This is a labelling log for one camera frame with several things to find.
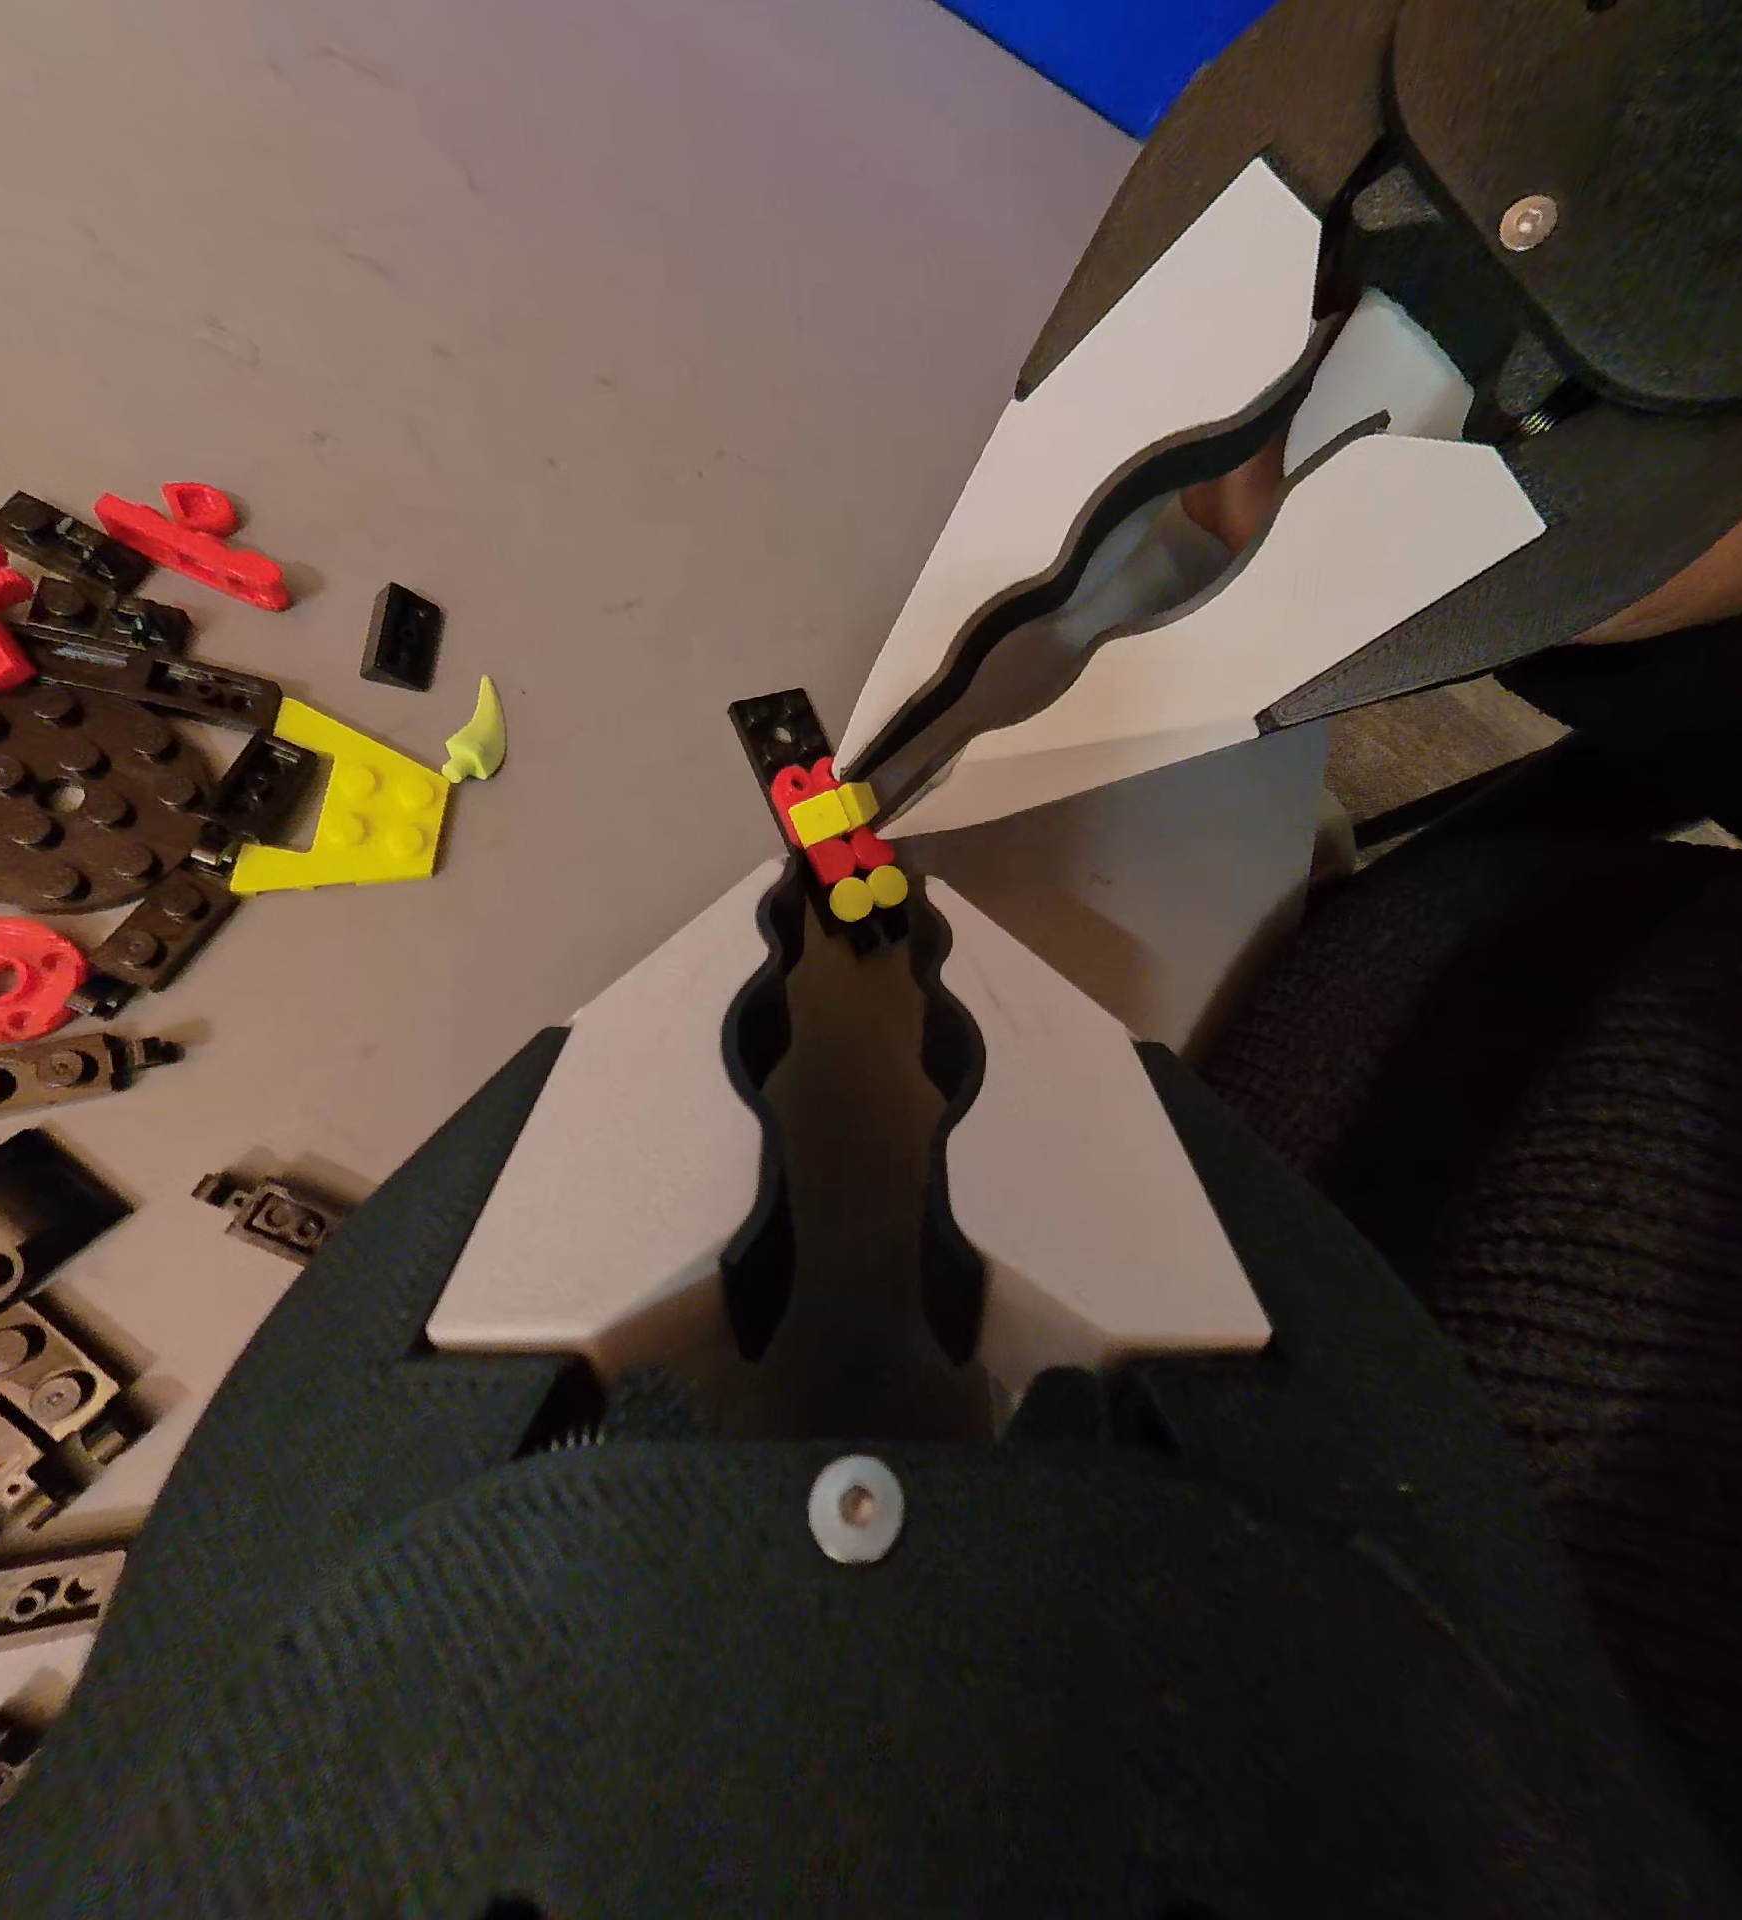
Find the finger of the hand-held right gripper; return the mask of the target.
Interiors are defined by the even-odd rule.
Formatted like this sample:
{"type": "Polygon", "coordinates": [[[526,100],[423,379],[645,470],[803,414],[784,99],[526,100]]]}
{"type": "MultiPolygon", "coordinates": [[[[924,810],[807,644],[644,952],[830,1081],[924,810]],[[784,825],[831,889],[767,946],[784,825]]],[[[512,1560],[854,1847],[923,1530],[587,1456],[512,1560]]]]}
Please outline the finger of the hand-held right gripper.
{"type": "Polygon", "coordinates": [[[945,712],[873,753],[876,827],[976,825],[1253,739],[1280,698],[1542,531],[1494,448],[1369,416],[1180,604],[1112,619],[1098,589],[1011,629],[945,712]]]}
{"type": "Polygon", "coordinates": [[[876,791],[1088,791],[1231,750],[1277,684],[1228,645],[1217,580],[1066,644],[1055,629],[1125,519],[1248,462],[1299,408],[1329,335],[1322,214],[1264,153],[1015,396],[837,743],[876,791]]]}

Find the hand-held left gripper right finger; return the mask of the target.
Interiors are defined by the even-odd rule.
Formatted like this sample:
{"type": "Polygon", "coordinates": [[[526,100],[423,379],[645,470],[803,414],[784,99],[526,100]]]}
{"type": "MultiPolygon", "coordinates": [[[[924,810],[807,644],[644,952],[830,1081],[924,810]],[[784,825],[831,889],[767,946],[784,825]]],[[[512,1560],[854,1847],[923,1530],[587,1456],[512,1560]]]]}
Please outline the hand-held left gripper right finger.
{"type": "Polygon", "coordinates": [[[923,1303],[993,1424],[1049,1370],[1259,1356],[1268,1312],[1124,1023],[937,878],[918,989],[923,1303]]]}

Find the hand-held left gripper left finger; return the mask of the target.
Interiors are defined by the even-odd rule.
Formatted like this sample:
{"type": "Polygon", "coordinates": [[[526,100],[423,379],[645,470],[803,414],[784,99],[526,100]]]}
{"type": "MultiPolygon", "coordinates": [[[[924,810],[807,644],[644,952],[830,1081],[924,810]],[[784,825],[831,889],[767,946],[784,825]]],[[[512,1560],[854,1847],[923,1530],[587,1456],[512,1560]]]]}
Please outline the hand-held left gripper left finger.
{"type": "Polygon", "coordinates": [[[763,1084],[798,958],[782,855],[574,1011],[432,1308],[432,1347],[621,1372],[728,1326],[763,1356],[795,1274],[763,1084]]]}

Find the small red yellow lego assembly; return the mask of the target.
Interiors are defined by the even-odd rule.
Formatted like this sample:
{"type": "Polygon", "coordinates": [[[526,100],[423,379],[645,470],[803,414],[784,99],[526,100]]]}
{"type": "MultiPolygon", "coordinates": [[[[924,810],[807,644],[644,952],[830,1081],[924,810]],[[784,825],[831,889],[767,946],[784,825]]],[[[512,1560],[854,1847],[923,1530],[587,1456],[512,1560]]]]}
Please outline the small red yellow lego assembly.
{"type": "Polygon", "coordinates": [[[873,827],[869,788],[839,781],[831,741],[807,691],[738,698],[728,715],[803,870],[822,931],[844,937],[860,953],[901,942],[910,931],[910,879],[873,827]]]}

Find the person's right forearm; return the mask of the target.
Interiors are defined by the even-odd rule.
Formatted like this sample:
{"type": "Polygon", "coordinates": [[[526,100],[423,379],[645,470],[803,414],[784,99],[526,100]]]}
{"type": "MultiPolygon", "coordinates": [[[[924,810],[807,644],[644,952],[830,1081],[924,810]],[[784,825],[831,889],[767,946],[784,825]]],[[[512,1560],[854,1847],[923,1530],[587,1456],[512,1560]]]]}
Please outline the person's right forearm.
{"type": "Polygon", "coordinates": [[[1742,614],[1653,638],[1567,645],[1501,670],[1565,737],[1519,780],[1538,816],[1742,841],[1742,614]]]}

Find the single black lego tile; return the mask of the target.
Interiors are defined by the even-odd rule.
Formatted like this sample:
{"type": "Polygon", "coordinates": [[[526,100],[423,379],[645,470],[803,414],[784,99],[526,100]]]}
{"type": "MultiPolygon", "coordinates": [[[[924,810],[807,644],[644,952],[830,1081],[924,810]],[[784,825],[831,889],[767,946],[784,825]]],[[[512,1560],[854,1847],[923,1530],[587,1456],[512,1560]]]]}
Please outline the single black lego tile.
{"type": "Polygon", "coordinates": [[[358,674],[366,683],[425,694],[436,683],[443,607],[401,582],[385,582],[370,607],[358,674]]]}

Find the pile of loose lego pieces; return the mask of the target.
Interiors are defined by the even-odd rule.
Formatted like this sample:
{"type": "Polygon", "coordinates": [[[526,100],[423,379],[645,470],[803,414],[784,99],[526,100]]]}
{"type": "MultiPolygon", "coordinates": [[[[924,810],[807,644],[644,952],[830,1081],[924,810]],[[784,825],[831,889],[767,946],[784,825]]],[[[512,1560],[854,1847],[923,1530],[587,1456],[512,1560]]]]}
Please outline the pile of loose lego pieces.
{"type": "Polygon", "coordinates": [[[145,1500],[102,1492],[174,1403],[177,1359],[100,1299],[155,1177],[88,1118],[191,1117],[149,1081],[195,1062],[163,1021],[258,898],[420,879],[457,789],[504,758],[480,677],[427,757],[197,652],[167,574],[233,610],[298,598],[235,492],[37,492],[0,505],[0,1805],[116,1605],[145,1500]]]}

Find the blue mat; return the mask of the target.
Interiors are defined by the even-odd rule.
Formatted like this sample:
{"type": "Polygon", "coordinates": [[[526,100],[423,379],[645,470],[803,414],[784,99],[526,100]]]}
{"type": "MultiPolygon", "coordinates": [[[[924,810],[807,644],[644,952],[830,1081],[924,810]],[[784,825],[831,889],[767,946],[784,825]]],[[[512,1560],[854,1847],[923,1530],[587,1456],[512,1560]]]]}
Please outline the blue mat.
{"type": "Polygon", "coordinates": [[[1106,125],[1147,137],[1273,2],[940,2],[1106,125]]]}

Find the person's black knit sweater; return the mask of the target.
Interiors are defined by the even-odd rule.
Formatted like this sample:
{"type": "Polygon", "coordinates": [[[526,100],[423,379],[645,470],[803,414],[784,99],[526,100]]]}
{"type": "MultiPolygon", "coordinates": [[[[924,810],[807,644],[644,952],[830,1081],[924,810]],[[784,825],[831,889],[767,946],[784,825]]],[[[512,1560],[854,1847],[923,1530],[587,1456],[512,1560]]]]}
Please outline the person's black knit sweater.
{"type": "Polygon", "coordinates": [[[1455,1341],[1742,1872],[1742,851],[1422,836],[1200,1074],[1455,1341]]]}

